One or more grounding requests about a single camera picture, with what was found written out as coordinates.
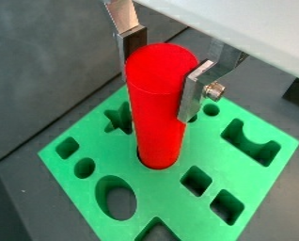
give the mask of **metal bracket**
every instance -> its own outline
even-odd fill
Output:
[[[212,39],[208,59],[185,76],[177,119],[186,123],[201,108],[204,98],[215,102],[224,94],[217,80],[245,60],[247,54],[221,41]]]
[[[102,2],[116,30],[120,69],[125,81],[124,63],[128,56],[146,45],[146,28],[138,24],[132,0],[102,0]]]

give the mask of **hole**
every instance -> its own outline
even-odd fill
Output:
[[[68,137],[56,147],[54,151],[62,159],[68,159],[78,148],[78,144],[72,137]]]
[[[245,209],[243,203],[225,190],[220,191],[209,207],[228,225],[235,224],[239,215]]]
[[[150,240],[168,240],[181,241],[173,232],[169,230],[166,225],[162,223],[158,217],[154,217],[150,222],[145,225],[145,228],[140,232],[134,241],[150,241]]]
[[[212,179],[197,167],[193,166],[182,175],[181,184],[196,197],[200,197],[208,186],[212,184]]]
[[[98,180],[96,202],[104,214],[114,220],[126,220],[136,212],[134,192],[124,180],[116,176],[105,176]]]
[[[109,123],[104,128],[105,133],[110,133],[116,129],[120,129],[126,135],[133,133],[128,102],[124,102],[117,110],[105,110],[104,115],[109,119]]]
[[[89,177],[94,172],[94,161],[90,158],[82,158],[74,164],[74,176],[80,179]]]
[[[244,122],[235,119],[227,125],[221,137],[259,164],[268,167],[281,147],[273,140],[265,144],[253,143],[245,138],[243,127]]]
[[[215,117],[219,115],[220,113],[220,109],[217,106],[215,106],[213,104],[207,104],[204,107],[203,107],[203,112],[207,116],[209,117]]]
[[[193,116],[193,117],[189,119],[188,123],[195,122],[195,121],[196,121],[196,119],[197,119],[197,115],[195,115],[195,116]]]

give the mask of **square hole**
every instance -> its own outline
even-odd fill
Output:
[[[72,137],[68,137],[56,147],[54,151],[62,159],[68,159],[78,148],[78,144]]]
[[[208,186],[212,184],[212,179],[197,167],[193,166],[182,175],[181,184],[196,197],[200,197]]]
[[[209,207],[228,225],[233,225],[245,209],[243,203],[225,190],[220,191]]]

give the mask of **oval hole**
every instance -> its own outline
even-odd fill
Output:
[[[116,176],[105,176],[98,180],[96,202],[104,214],[114,220],[126,220],[136,212],[134,192],[124,180]]]
[[[90,158],[82,158],[74,164],[74,176],[80,179],[89,177],[94,172],[94,161]]]

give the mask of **rectangular hole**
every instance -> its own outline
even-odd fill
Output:
[[[196,197],[203,195],[203,192],[212,183],[212,179],[207,174],[197,168],[191,167],[181,177],[181,184],[193,193]]]
[[[181,241],[169,230],[158,217],[154,217],[145,225],[134,241],[168,240]]]
[[[281,147],[271,140],[259,144],[247,139],[244,135],[244,122],[235,119],[224,128],[221,138],[245,153],[259,164],[268,167]]]
[[[62,159],[68,159],[69,156],[76,152],[78,144],[72,137],[68,137],[57,146],[56,153]]]
[[[233,225],[245,209],[243,203],[225,190],[220,191],[209,207],[228,225]]]

